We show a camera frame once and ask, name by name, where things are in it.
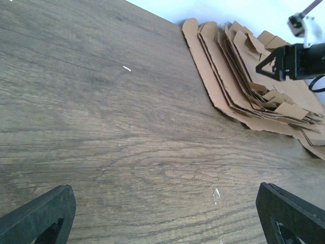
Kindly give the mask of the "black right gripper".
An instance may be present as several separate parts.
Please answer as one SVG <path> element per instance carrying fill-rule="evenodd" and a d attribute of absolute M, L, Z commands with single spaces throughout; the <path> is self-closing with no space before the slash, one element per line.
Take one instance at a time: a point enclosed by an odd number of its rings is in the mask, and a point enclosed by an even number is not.
<path fill-rule="evenodd" d="M 302 80 L 324 75 L 324 43 L 309 48 L 303 44 L 278 47 L 255 70 L 277 81 L 284 81 L 286 76 Z"/>

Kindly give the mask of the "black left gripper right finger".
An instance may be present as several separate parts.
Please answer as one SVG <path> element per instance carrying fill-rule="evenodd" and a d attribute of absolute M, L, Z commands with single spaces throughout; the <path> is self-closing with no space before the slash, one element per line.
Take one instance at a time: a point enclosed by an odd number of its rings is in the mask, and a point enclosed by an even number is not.
<path fill-rule="evenodd" d="M 255 201 L 267 243 L 324 243 L 324 210 L 263 182 Z"/>

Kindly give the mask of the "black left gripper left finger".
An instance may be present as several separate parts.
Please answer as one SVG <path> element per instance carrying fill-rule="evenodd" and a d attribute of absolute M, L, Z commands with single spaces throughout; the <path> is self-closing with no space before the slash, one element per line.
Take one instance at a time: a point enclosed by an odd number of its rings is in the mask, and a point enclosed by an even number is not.
<path fill-rule="evenodd" d="M 57 186 L 1 217 L 1 243 L 67 243 L 75 213 L 72 187 Z"/>

